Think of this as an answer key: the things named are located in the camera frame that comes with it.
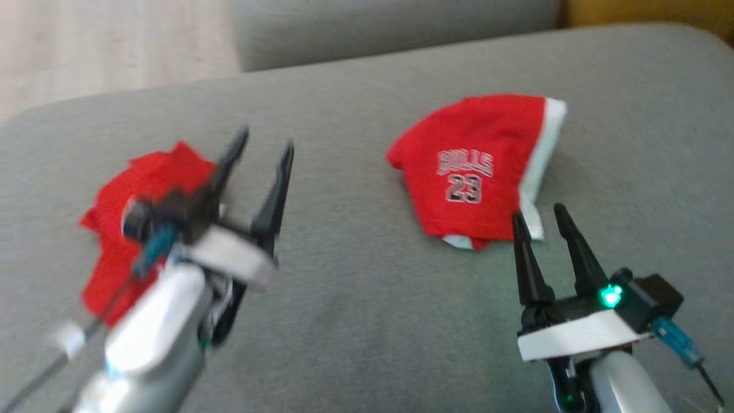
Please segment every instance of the green led light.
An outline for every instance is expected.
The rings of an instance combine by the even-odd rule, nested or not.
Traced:
[[[622,288],[619,285],[608,285],[601,290],[601,302],[605,306],[613,309],[622,300]]]

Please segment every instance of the number 23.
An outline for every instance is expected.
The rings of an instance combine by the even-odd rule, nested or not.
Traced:
[[[450,202],[468,202],[478,204],[482,201],[482,178],[477,175],[448,176],[451,186],[446,190],[446,200]]]

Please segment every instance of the gray couch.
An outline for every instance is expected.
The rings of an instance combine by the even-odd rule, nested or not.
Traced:
[[[734,399],[734,52],[687,26],[556,31],[245,73],[52,104],[2,129],[0,401],[55,354],[42,340],[83,318],[97,258],[77,226],[126,160],[190,142],[213,158],[243,123],[234,218],[263,200],[285,142],[296,159],[279,243],[283,273],[248,295],[184,412],[550,412],[543,364],[523,364],[509,243],[460,251],[427,237],[384,153],[464,96],[568,103],[537,205],[538,260],[573,291],[552,205],[563,201],[602,265],[662,273],[677,320]],[[23,412],[49,412],[101,365],[101,339]],[[676,412],[707,411],[701,381],[660,343],[636,354]]]

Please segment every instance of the white trim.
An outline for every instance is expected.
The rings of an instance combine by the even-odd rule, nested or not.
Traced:
[[[442,240],[453,245],[456,248],[465,250],[473,250],[474,247],[471,245],[471,238],[465,237],[464,235],[444,235]]]
[[[540,129],[540,136],[535,143],[535,148],[530,155],[528,164],[520,181],[520,210],[528,224],[530,236],[534,240],[542,240],[545,236],[543,233],[540,215],[535,208],[535,199],[540,190],[540,182],[551,159],[556,143],[558,142],[561,125],[566,117],[566,102],[557,101],[556,99],[545,98],[545,114],[543,116],[543,125]]]

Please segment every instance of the blue cable connector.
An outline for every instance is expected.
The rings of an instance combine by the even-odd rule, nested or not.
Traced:
[[[703,356],[693,347],[693,340],[668,317],[656,318],[651,332],[670,347],[689,370],[693,370],[703,362]]]
[[[168,254],[175,242],[176,231],[173,226],[167,225],[156,231],[148,242],[145,243],[145,247],[140,251],[138,259],[133,264],[133,275],[141,279],[145,278],[156,261],[158,261],[158,258]]]

